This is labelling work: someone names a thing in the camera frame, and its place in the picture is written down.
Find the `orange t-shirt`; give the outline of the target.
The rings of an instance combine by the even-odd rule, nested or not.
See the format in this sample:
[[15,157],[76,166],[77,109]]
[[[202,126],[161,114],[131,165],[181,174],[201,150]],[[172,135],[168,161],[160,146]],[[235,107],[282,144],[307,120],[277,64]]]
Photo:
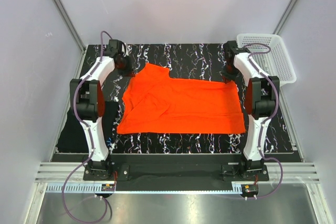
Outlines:
[[242,134],[245,132],[237,85],[170,77],[151,63],[131,78],[122,97],[118,134]]

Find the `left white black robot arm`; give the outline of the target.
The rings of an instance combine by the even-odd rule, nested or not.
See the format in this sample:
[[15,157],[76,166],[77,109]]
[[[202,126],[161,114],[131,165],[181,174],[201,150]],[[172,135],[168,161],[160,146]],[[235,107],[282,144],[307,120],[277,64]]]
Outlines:
[[132,71],[126,44],[110,39],[106,50],[101,48],[93,66],[79,79],[70,81],[70,108],[83,129],[88,146],[89,156],[83,163],[84,180],[108,180],[113,177],[112,161],[102,128],[106,110],[102,84],[116,69],[120,73]]

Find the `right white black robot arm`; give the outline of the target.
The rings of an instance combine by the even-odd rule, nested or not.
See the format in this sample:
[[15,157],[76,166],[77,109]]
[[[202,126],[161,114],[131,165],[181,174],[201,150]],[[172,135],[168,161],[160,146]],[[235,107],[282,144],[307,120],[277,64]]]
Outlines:
[[268,125],[278,111],[280,80],[262,70],[253,56],[270,52],[270,46],[259,42],[243,47],[234,40],[224,43],[224,82],[235,81],[241,74],[247,86],[244,101],[249,121],[247,141],[238,165],[226,174],[242,180],[252,181],[260,174],[267,174],[264,169],[264,144]]

